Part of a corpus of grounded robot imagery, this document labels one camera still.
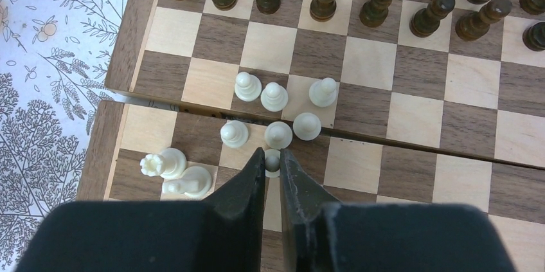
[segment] white pawn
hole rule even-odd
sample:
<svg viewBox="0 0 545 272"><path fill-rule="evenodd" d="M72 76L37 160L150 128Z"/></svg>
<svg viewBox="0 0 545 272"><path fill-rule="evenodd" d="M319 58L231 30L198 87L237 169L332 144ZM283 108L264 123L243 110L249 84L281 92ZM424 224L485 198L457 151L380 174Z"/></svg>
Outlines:
<svg viewBox="0 0 545 272"><path fill-rule="evenodd" d="M251 102L261 94L261 82L245 71L238 73L235 79L235 95L245 102Z"/></svg>
<svg viewBox="0 0 545 272"><path fill-rule="evenodd" d="M280 177L280 151L265 150L265 176Z"/></svg>
<svg viewBox="0 0 545 272"><path fill-rule="evenodd" d="M248 128L241 121L229 121L222 126L220 136L226 146L237 149L248 141Z"/></svg>
<svg viewBox="0 0 545 272"><path fill-rule="evenodd" d="M271 82L265 86L261 93L261 104L272 112L281 111L288 104L288 92L283 86Z"/></svg>
<svg viewBox="0 0 545 272"><path fill-rule="evenodd" d="M321 130L320 119L314 113L301 113L293 120L293 132L301 140L313 140Z"/></svg>
<svg viewBox="0 0 545 272"><path fill-rule="evenodd" d="M265 142L273 149L287 148L292 140L293 133L284 122L272 122L265 130Z"/></svg>
<svg viewBox="0 0 545 272"><path fill-rule="evenodd" d="M337 82L325 78L314 82L308 91L310 101L318 107L327 107L337 99Z"/></svg>
<svg viewBox="0 0 545 272"><path fill-rule="evenodd" d="M212 175L200 166L187 168L180 179L163 183L163 193L184 194L191 198L201 198L212 187Z"/></svg>
<svg viewBox="0 0 545 272"><path fill-rule="evenodd" d="M148 154L141 161L140 171L150 177L161 176L165 179L177 179L187 166L186 156L175 148L166 148L159 154Z"/></svg>

